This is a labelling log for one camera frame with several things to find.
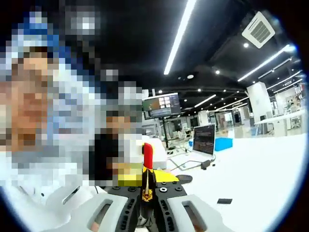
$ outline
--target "small black object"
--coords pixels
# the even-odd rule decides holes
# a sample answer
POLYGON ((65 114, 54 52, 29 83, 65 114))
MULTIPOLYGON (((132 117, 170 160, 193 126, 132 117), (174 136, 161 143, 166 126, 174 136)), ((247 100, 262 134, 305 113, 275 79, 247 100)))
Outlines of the small black object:
POLYGON ((127 190, 129 190, 130 192, 134 192, 136 190, 135 187, 129 187, 127 190))
POLYGON ((206 170, 206 169, 209 167, 210 164, 211 164, 211 161, 210 161, 210 160, 207 160, 207 161, 205 161, 205 162, 202 162, 202 163, 201 163, 201 169, 206 170))
POLYGON ((193 177, 190 175, 177 175, 181 185, 190 183, 193 180, 193 177))
POLYGON ((217 204, 231 204, 232 203, 232 199, 223 199, 220 198, 217 202, 217 204))

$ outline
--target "screw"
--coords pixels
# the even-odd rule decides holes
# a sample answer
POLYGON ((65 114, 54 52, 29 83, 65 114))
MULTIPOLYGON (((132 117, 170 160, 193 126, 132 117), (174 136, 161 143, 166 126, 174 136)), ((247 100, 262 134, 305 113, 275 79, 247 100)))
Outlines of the screw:
POLYGON ((168 189, 167 188, 160 188, 160 192, 167 192, 168 189))
POLYGON ((130 192, 134 192, 136 190, 135 187, 129 187, 127 190, 129 190, 130 192))

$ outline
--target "black ceiling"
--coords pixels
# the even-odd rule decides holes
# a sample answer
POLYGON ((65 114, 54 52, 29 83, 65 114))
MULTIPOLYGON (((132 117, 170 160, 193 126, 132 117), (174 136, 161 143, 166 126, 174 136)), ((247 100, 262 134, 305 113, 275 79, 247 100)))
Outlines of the black ceiling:
MULTIPOLYGON (((144 89, 155 88, 157 94, 159 90, 163 93, 178 92, 183 109, 193 107, 213 94, 217 96, 194 111, 201 108, 213 110, 224 106, 224 103, 234 102, 235 98, 244 98, 247 96, 246 87, 288 58, 292 60, 260 81, 268 87, 300 70, 297 54, 285 52, 242 82, 237 81, 289 43, 278 20, 267 12, 263 13, 276 35, 261 49, 242 37, 242 31, 256 13, 244 0, 197 0, 170 73, 166 76, 164 69, 186 0, 59 2, 42 1, 42 10, 48 12, 50 22, 60 29, 60 35, 77 56, 83 57, 85 68, 97 73, 104 69, 119 70, 120 80, 136 81, 144 89), (87 11, 89 6, 93 6, 92 9, 100 15, 100 30, 96 35, 82 38, 68 36, 65 19, 72 15, 68 13, 69 5, 78 5, 79 11, 87 11), (215 74, 216 70, 220 70, 219 75, 215 74), (189 74, 193 74, 194 78, 187 79, 189 74)), ((34 4, 23 1, 15 9, 15 15, 2 17, 20 22, 22 12, 28 11, 30 5, 34 4)))

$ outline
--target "computer monitor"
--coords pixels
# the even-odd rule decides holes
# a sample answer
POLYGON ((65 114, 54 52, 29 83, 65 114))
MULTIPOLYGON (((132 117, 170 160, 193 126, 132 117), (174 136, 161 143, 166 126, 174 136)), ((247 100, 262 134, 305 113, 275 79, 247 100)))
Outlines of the computer monitor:
POLYGON ((145 119, 178 115, 181 113, 178 93, 146 98, 142 101, 145 119))
POLYGON ((194 127, 193 151, 213 155, 216 138, 214 123, 207 126, 194 127))

